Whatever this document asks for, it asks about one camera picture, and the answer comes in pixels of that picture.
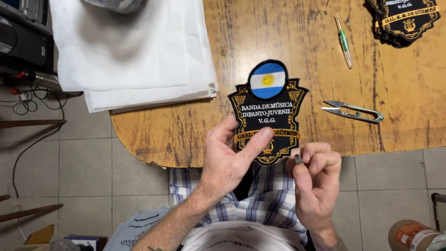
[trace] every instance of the black embroidered patch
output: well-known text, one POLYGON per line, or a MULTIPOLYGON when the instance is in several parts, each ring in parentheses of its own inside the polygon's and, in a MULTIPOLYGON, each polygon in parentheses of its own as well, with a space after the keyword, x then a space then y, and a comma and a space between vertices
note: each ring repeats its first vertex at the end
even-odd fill
POLYGON ((272 165, 299 147, 296 116, 308 90, 299 87, 299 79, 288 79, 288 71, 281 61, 261 62, 249 74, 248 82, 236 88, 228 97, 240 123, 234 138, 238 150, 266 126, 273 128, 274 137, 256 157, 258 163, 272 165))
POLYGON ((368 0, 374 17, 374 37, 382 44, 402 48, 433 28, 440 18, 435 0, 368 0))

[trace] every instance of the thread snips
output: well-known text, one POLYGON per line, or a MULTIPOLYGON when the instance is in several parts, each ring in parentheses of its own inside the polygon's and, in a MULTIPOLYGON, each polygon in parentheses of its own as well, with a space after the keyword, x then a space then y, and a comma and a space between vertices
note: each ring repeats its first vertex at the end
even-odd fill
POLYGON ((333 107, 321 107, 322 109, 324 109, 325 111, 328 111, 329 113, 332 114, 336 114, 342 117, 347 117, 347 118, 352 118, 352 119, 356 119, 356 120, 361 120, 364 122, 369 122, 369 123, 373 123, 373 124, 379 124, 381 123, 381 121, 384 120, 384 115, 380 112, 374 111, 374 110, 370 110, 370 109, 366 109, 366 108, 362 108, 356 105, 351 105, 345 102, 341 102, 341 101, 334 101, 334 100, 324 100, 324 103, 327 103, 333 107), (351 113, 346 113, 346 112, 342 112, 339 108, 341 107, 345 107, 345 108, 349 108, 352 110, 356 110, 356 114, 351 114, 351 113), (361 116, 361 112, 364 113, 368 113, 374 116, 373 119, 367 118, 367 117, 363 117, 361 116))

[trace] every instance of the stack of white paper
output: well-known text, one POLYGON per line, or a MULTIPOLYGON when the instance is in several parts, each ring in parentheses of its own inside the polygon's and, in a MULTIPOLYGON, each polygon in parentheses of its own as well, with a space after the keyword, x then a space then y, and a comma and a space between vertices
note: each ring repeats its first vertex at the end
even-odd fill
POLYGON ((50 0, 58 74, 90 113, 215 97, 202 0, 147 0, 121 15, 82 0, 50 0))

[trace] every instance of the hand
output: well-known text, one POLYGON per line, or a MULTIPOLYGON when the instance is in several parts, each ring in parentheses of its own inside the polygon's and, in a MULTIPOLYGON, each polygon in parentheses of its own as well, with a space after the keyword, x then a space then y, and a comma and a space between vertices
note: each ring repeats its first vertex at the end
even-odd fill
POLYGON ((296 184, 297 218, 312 236, 334 231, 331 214, 339 193, 341 155, 330 150, 327 143, 308 143, 293 149, 286 163, 296 184), (294 163, 295 154, 302 157, 304 164, 294 163))
POLYGON ((206 136, 203 172, 196 190, 211 199, 213 205, 237 187, 251 162, 274 135, 271 128, 264 127, 249 139, 243 150, 235 153, 231 145, 237 125, 235 116, 230 114, 206 136))

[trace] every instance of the gold scroll banner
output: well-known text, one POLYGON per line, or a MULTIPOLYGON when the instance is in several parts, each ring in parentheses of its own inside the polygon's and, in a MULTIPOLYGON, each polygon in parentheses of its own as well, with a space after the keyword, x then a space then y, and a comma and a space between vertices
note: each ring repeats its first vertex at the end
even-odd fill
MULTIPOLYGON (((290 137, 290 138, 301 138, 301 134, 299 131, 291 130, 291 129, 273 129, 274 130, 274 136, 283 136, 283 137, 290 137)), ((256 132, 259 130, 254 131, 248 131, 244 133, 239 133, 234 137, 234 141, 237 143, 241 140, 246 140, 254 136, 256 132)))
POLYGON ((437 11, 440 11, 440 6, 432 6, 432 7, 408 11, 405 13, 397 14, 397 15, 383 19, 382 26, 384 27, 385 25, 388 25, 390 23, 393 23, 395 21, 398 21, 398 20, 401 20, 404 18, 415 17, 415 16, 419 16, 419 15, 429 14, 432 12, 437 12, 437 11))

